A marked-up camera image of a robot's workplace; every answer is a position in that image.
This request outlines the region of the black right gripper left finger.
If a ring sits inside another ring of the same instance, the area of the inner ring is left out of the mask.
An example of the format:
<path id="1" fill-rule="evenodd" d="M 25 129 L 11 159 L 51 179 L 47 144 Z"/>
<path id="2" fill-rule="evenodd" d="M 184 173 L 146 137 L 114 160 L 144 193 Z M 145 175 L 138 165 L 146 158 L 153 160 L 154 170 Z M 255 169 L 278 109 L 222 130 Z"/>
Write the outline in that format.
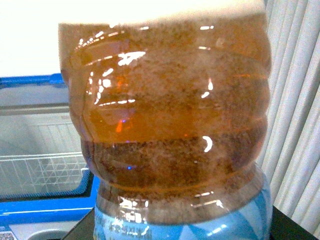
<path id="1" fill-rule="evenodd" d="M 94 240 L 95 209 L 91 209 L 62 240 Z"/>

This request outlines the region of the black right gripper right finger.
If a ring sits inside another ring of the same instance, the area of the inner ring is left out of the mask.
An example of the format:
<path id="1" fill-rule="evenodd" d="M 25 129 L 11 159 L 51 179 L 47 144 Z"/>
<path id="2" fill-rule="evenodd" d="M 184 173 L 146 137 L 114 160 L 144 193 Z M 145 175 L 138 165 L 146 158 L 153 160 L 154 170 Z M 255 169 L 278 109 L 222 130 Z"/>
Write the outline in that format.
<path id="1" fill-rule="evenodd" d="M 315 236 L 273 206 L 272 240 L 317 240 Z"/>

